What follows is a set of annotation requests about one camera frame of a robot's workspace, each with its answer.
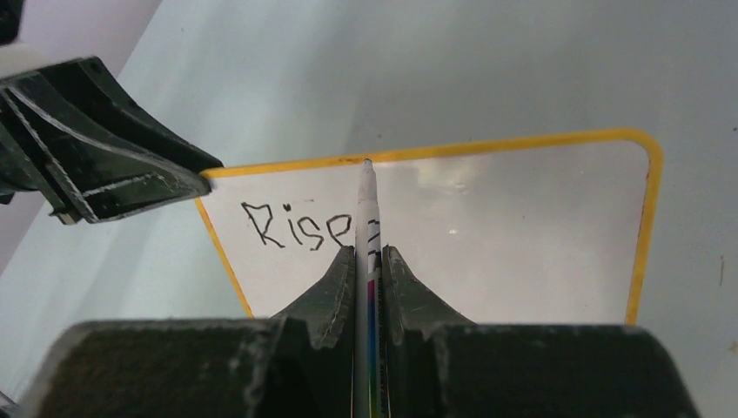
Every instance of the white table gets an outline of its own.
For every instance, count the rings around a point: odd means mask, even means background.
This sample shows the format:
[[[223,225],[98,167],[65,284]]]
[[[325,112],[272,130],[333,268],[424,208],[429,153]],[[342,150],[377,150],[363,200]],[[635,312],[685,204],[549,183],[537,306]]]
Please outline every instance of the white table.
[[[730,2],[164,0],[120,82],[226,165],[650,132],[666,164],[639,322],[702,413],[732,416],[736,13]],[[19,397],[80,320],[241,315],[191,202],[99,226],[42,214],[0,278],[0,389]]]

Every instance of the dry erase marker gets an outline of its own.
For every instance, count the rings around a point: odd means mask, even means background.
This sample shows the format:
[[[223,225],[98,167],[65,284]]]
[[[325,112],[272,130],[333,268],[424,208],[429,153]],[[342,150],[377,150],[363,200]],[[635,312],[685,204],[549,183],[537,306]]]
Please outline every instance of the dry erase marker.
[[[387,416],[384,341],[380,339],[382,245],[379,237],[377,175],[364,160],[356,211],[356,341],[353,416]]]

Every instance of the black clamp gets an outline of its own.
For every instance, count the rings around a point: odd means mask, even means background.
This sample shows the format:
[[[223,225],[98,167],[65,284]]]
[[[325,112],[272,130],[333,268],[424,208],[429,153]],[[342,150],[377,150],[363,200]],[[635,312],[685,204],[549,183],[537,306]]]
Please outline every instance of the black clamp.
[[[97,57],[0,80],[0,203],[38,190],[62,223],[196,198],[223,166],[141,109]]]
[[[342,247],[322,279],[269,319],[75,326],[21,408],[351,416],[355,268],[353,248]],[[384,248],[382,268],[393,417],[699,416],[666,350],[638,327],[478,325],[425,287],[397,248]]]

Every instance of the whiteboard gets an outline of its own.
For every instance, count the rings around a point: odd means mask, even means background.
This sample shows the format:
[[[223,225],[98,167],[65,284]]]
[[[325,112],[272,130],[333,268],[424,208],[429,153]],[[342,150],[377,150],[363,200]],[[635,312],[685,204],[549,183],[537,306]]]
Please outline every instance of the whiteboard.
[[[661,150],[582,132],[216,169],[198,201],[251,316],[270,316],[353,245],[361,161],[383,244],[477,322],[634,323]]]

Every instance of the yellow border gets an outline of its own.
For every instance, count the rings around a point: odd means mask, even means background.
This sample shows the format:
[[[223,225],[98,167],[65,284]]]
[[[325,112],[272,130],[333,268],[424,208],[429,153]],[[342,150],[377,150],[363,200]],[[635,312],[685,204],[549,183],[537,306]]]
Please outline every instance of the yellow border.
[[[372,161],[403,161],[408,159],[423,159],[434,157],[452,157],[483,152],[505,152],[525,150],[530,148],[542,148],[548,146],[589,144],[596,142],[611,142],[628,140],[634,142],[648,155],[649,167],[646,181],[646,192],[643,198],[643,212],[641,214],[641,229],[638,234],[638,242],[635,248],[635,261],[633,263],[633,276],[630,282],[630,291],[627,299],[625,323],[633,325],[638,317],[638,306],[641,302],[641,289],[643,288],[643,276],[646,272],[648,258],[648,246],[651,243],[651,232],[654,226],[654,215],[656,214],[656,200],[659,195],[661,183],[661,169],[664,164],[664,155],[659,144],[643,131],[630,128],[609,129],[604,131],[583,131],[558,135],[546,135],[540,137],[512,138],[501,140],[490,140],[483,142],[468,142],[450,145],[428,146],[423,148],[412,148],[397,151],[372,152],[365,154],[353,154],[340,157],[305,159],[300,161],[287,161],[281,163],[245,165],[240,167],[215,168],[204,171],[202,174],[209,179],[221,179],[224,177],[244,176],[248,174],[259,174],[265,172],[287,172],[290,170],[304,170],[322,167],[334,167],[338,165],[352,165],[361,163],[364,158]],[[212,228],[212,223],[207,211],[200,199],[196,199],[200,215],[203,217],[205,227],[212,238],[212,242],[220,254],[226,272],[231,278],[231,283],[238,293],[238,298],[244,305],[246,313],[253,317],[249,303],[246,301],[241,286],[236,280],[236,275],[225,256],[225,251],[220,245],[217,234]]]

